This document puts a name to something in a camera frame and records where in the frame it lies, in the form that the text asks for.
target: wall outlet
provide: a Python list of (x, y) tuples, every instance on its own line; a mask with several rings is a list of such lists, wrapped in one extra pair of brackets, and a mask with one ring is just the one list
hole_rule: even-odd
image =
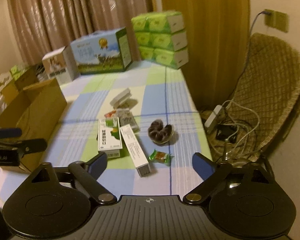
[(269, 10), (269, 9), (265, 9), (265, 11), (271, 12), (271, 15), (266, 15), (265, 14), (265, 25), (269, 26), (271, 28), (274, 28), (275, 11), (274, 10)]
[(276, 12), (275, 14), (275, 28), (287, 33), (289, 26), (289, 16), (286, 13)]
[(271, 15), (265, 15), (265, 25), (271, 28), (276, 28), (279, 31), (288, 32), (289, 28), (289, 16), (286, 13), (278, 12), (274, 10), (265, 9), (267, 12), (271, 12)]

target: green candy wrapper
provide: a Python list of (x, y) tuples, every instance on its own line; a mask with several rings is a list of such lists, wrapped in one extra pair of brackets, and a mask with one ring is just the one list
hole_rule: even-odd
[(171, 156), (168, 153), (159, 152), (156, 149), (154, 149), (153, 153), (149, 157), (150, 161), (156, 161), (159, 163), (164, 163), (167, 166), (170, 166), (171, 163)]

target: beige wall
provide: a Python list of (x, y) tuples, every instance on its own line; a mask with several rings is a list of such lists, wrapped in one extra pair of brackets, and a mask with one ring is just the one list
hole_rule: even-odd
[[(263, 17), (256, 22), (254, 32), (277, 36), (288, 41), (300, 51), (300, 0), (250, 0), (251, 22), (255, 15), (263, 9), (273, 9), (290, 16), (288, 33), (266, 27)], [(276, 181), (294, 201), (297, 217), (289, 236), (300, 240), (300, 116), (296, 120), (286, 140), (270, 156)]]
[(7, 0), (0, 0), (0, 73), (15, 64), (22, 64), (22, 58), (13, 34)]

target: gray ribbed plate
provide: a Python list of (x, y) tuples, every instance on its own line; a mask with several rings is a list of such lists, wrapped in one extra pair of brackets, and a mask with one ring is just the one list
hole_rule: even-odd
[(82, 228), (59, 239), (235, 240), (237, 238), (217, 229), (200, 207), (184, 205), (175, 195), (122, 196), (115, 205), (97, 208), (92, 218)]

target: checkered tablecloth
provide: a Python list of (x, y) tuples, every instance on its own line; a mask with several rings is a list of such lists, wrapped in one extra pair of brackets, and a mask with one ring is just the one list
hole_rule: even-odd
[[(173, 155), (171, 166), (151, 163), (152, 174), (140, 178), (133, 162), (124, 157), (111, 159), (99, 182), (120, 195), (180, 195), (202, 182), (192, 168), (192, 155), (201, 152), (211, 158), (200, 116), (189, 94), (181, 70), (150, 62), (134, 62), (126, 72), (82, 76), (61, 86), (68, 106), (51, 136), (43, 161), (67, 166), (87, 161), (97, 151), (98, 119), (113, 110), (109, 102), (129, 87), (137, 104), (131, 109), (140, 127), (137, 139), (147, 156), (156, 148)], [(157, 146), (147, 135), (155, 119), (173, 124), (175, 135), (169, 145)], [(27, 175), (0, 169), (0, 205)]]

